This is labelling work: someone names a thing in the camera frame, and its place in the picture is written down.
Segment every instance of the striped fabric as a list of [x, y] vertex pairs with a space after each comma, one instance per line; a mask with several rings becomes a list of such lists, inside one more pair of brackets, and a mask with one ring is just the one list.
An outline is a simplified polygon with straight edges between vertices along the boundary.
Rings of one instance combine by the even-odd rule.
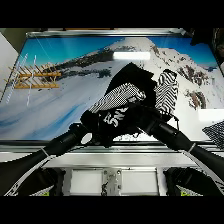
[[216, 144], [220, 149], [224, 149], [224, 121], [205, 127], [202, 131]]
[[176, 73], [165, 69], [160, 75], [156, 92], [156, 108], [166, 113], [173, 114], [177, 101], [179, 84]]
[[142, 101], [145, 98], [146, 95], [143, 91], [140, 91], [136, 86], [130, 83], [125, 83], [102, 97], [89, 110], [92, 113], [97, 113], [98, 111], [123, 106], [135, 100]]

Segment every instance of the blue sky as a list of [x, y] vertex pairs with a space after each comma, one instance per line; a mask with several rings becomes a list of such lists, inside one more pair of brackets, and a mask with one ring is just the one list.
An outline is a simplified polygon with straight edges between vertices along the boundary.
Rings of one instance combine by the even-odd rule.
[[[28, 39], [21, 55], [28, 53], [26, 64], [32, 65], [34, 56], [36, 64], [47, 62], [61, 63], [98, 50], [121, 40], [123, 37], [59, 37]], [[188, 54], [197, 64], [216, 64], [211, 50], [206, 44], [191, 46], [191, 38], [149, 37], [158, 47], [173, 48], [182, 54]]]

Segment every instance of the snow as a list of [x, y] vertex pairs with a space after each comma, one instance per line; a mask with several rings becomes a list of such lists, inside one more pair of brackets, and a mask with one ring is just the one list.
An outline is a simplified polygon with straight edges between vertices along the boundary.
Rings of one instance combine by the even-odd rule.
[[[179, 93], [174, 115], [179, 118], [180, 129], [191, 140], [208, 140], [208, 137], [202, 132], [202, 128], [213, 124], [214, 121], [203, 122], [199, 119], [198, 110], [200, 108], [194, 109], [189, 106], [191, 98], [186, 96], [186, 92], [202, 92], [206, 99], [206, 108], [223, 109], [224, 79], [220, 69], [208, 72], [198, 66], [188, 55], [180, 54], [175, 49], [158, 48], [159, 53], [155, 53], [153, 49], [155, 44], [145, 37], [126, 37], [107, 48], [116, 51], [123, 46], [132, 47], [134, 51], [149, 51], [151, 53], [149, 61], [135, 60], [133, 63], [154, 73], [153, 80], [157, 81], [162, 71], [167, 68], [178, 74]], [[98, 51], [91, 52], [88, 56], [97, 53]], [[60, 85], [59, 89], [43, 89], [41, 91], [33, 89], [28, 107], [26, 106], [28, 90], [14, 90], [9, 104], [6, 105], [5, 102], [10, 91], [10, 88], [7, 88], [0, 104], [0, 138], [49, 140], [64, 133], [70, 124], [79, 122], [82, 113], [104, 95], [112, 77], [129, 62], [131, 61], [114, 60], [97, 62], [84, 68], [74, 66], [64, 69], [65, 73], [109, 69], [111, 77], [97, 78], [98, 73], [70, 76], [57, 82]], [[195, 73], [203, 72], [208, 79], [199, 86], [182, 77], [178, 71], [182, 68], [187, 74], [187, 65], [194, 69]], [[169, 121], [169, 124], [176, 127], [176, 122], [173, 119]], [[138, 137], [124, 135], [115, 140], [153, 141], [155, 139], [142, 133]]]

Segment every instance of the checkered cloth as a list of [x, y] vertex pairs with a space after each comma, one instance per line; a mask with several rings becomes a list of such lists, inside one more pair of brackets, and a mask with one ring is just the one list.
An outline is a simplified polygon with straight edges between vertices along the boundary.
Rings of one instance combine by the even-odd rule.
[[202, 131], [216, 144], [220, 149], [224, 149], [224, 121], [205, 127]]

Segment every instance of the mountain image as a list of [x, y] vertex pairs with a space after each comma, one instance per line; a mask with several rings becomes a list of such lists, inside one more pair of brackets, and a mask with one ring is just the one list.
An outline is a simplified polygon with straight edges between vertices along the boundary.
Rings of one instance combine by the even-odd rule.
[[[150, 60], [117, 60], [114, 52], [150, 52]], [[147, 37], [125, 37], [120, 41], [81, 57], [57, 63], [59, 89], [32, 89], [27, 107], [28, 90], [14, 90], [9, 104], [7, 87], [0, 105], [0, 138], [10, 140], [50, 140], [79, 122], [82, 113], [100, 99], [113, 76], [128, 63], [152, 72], [158, 81], [165, 69], [177, 74], [178, 97], [174, 115], [180, 130], [191, 140], [207, 140], [200, 120], [200, 109], [224, 108], [224, 79], [217, 66], [198, 65], [187, 54], [175, 49], [159, 48]], [[169, 124], [176, 127], [173, 120]], [[119, 136], [115, 140], [151, 141], [146, 134]]]

